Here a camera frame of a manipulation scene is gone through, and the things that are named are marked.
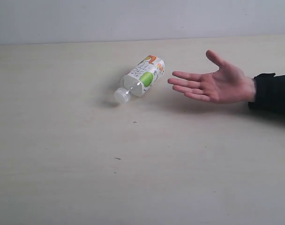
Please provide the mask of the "open bare human hand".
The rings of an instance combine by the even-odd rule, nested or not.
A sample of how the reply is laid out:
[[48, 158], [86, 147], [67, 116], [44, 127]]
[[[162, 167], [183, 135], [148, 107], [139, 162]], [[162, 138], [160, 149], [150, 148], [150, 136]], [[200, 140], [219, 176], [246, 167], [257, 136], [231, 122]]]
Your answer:
[[215, 104], [255, 101], [256, 87], [252, 78], [212, 50], [206, 52], [206, 57], [218, 66], [217, 71], [206, 74], [174, 71], [174, 77], [168, 79], [172, 89], [188, 98]]

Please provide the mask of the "black sleeved forearm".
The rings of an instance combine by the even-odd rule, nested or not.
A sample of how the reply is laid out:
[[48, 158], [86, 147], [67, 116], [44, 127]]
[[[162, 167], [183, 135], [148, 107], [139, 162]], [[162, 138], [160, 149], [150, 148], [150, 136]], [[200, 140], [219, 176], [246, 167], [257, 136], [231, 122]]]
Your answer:
[[254, 82], [255, 101], [248, 102], [249, 109], [285, 116], [285, 75], [259, 74]]

